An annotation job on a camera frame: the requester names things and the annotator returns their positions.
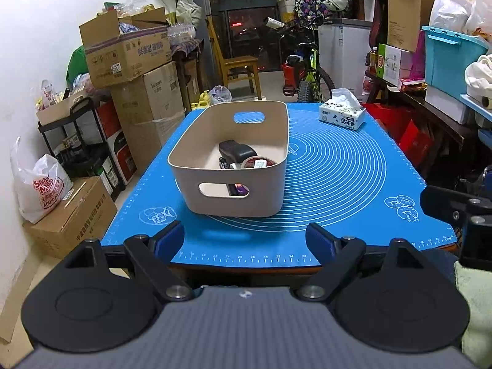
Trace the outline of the beige plastic storage bin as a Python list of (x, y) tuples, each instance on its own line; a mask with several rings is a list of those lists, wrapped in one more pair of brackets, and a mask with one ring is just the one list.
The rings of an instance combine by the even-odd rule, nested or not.
[[(236, 163), (219, 152), (233, 139), (257, 156)], [(205, 109), (168, 157), (187, 207), (209, 216), (268, 217), (280, 211), (289, 144), (288, 106), (225, 102)]]

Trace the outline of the black case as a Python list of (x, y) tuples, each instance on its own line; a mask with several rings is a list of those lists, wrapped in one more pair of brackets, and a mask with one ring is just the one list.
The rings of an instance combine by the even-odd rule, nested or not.
[(251, 146), (238, 143), (233, 139), (219, 143), (219, 152), (232, 162), (242, 163), (250, 157), (257, 156), (256, 151)]

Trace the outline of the blue silicone baking mat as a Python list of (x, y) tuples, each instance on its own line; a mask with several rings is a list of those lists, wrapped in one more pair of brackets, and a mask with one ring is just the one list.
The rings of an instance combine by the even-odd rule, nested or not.
[(152, 236), (175, 220), (184, 225), (177, 264), (226, 268), (313, 267), (305, 228), (315, 222), (335, 236), (373, 246), (402, 237), (415, 248), (456, 241), (453, 228), (423, 214), (424, 179), (371, 117), (357, 131), (320, 122), (310, 103), (288, 105), (290, 142), (284, 204), (275, 216), (232, 218), (188, 210), (168, 155), (196, 119), (190, 113), (156, 156), (107, 230), (103, 243)]

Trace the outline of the red white appliance box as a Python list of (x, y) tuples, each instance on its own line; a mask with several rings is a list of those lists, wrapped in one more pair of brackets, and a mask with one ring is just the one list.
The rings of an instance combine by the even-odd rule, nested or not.
[(118, 173), (123, 180), (123, 184), (128, 185), (137, 168), (119, 122), (113, 100), (109, 99), (100, 102), (97, 108), (97, 115)]

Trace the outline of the white red plastic bag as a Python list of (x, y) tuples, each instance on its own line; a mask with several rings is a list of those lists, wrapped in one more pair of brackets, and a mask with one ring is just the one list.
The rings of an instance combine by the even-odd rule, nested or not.
[(49, 154), (42, 156), (32, 169), (23, 168), (19, 161), (20, 143), (21, 138), (17, 137), (10, 150), (13, 187), (22, 218), (36, 224), (60, 204), (73, 182), (59, 161)]

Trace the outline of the white tissue pack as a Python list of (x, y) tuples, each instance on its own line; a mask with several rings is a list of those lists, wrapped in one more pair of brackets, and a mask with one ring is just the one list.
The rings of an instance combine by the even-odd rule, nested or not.
[(366, 109), (347, 88), (335, 88), (332, 97), (319, 106), (319, 120), (357, 131), (364, 123)]

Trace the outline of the large stacked cardboard box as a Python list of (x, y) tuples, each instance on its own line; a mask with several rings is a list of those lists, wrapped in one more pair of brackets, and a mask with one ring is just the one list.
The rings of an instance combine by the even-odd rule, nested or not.
[(175, 62), (113, 86), (110, 92), (137, 173), (143, 175), (184, 120)]

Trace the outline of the yellow plastic jug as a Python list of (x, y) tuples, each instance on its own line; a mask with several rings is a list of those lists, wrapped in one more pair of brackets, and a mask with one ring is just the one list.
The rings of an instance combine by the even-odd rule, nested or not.
[(191, 103), (192, 110), (196, 109), (206, 109), (211, 105), (211, 97), (209, 96), (208, 90), (203, 91), (198, 98), (197, 102)]

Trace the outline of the teal plastic storage crate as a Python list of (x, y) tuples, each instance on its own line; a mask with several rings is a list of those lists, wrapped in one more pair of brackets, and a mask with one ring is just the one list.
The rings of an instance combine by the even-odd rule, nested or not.
[(433, 88), (459, 99), (466, 91), (465, 69), (490, 44), (480, 36), (470, 36), (450, 30), (423, 26), (425, 37), (425, 82)]

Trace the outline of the green black bicycle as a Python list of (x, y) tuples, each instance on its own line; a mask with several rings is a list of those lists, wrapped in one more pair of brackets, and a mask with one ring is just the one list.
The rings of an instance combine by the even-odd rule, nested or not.
[(281, 65), (286, 97), (297, 97), (297, 102), (321, 102), (331, 99), (334, 82), (321, 67), (319, 46), (315, 32), (325, 24), (323, 15), (311, 20), (294, 19), (280, 22), (266, 17), (264, 25), (273, 29), (279, 36), (281, 46), (287, 48), (288, 55)]

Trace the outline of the green white product box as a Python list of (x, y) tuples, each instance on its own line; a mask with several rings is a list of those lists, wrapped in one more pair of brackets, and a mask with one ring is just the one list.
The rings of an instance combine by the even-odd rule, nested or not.
[(380, 43), (376, 62), (376, 76), (393, 86), (398, 86), (401, 78), (410, 76), (413, 54), (409, 51)]

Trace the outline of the wooden chair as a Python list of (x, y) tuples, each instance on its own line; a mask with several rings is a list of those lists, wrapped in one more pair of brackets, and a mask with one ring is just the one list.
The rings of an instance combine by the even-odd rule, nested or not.
[(215, 62), (219, 66), (222, 85), (227, 88), (232, 82), (248, 81), (250, 90), (261, 100), (263, 98), (260, 79), (259, 79), (259, 59), (254, 56), (244, 55), (239, 57), (226, 58), (222, 49), (218, 34), (213, 24), (213, 16), (208, 15), (205, 19), (209, 41), (212, 46)]

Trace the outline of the open printed cardboard box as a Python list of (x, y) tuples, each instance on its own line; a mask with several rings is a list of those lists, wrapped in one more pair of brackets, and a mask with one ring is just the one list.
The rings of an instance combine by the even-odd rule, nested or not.
[(163, 8), (122, 18), (110, 10), (79, 31), (95, 88), (131, 82), (172, 60)]

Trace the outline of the white freezer cabinet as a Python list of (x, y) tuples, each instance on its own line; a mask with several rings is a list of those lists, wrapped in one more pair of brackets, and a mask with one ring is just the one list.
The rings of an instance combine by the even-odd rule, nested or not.
[(341, 18), (318, 29), (321, 68), (336, 88), (349, 89), (361, 102), (367, 101), (367, 95), (363, 95), (363, 80), (371, 28), (372, 22)]

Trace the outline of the tall brown cardboard box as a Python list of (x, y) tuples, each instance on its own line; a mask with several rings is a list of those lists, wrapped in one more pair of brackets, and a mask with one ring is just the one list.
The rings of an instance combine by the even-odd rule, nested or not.
[(430, 21), (434, 0), (388, 0), (388, 44), (413, 53), (422, 26)]

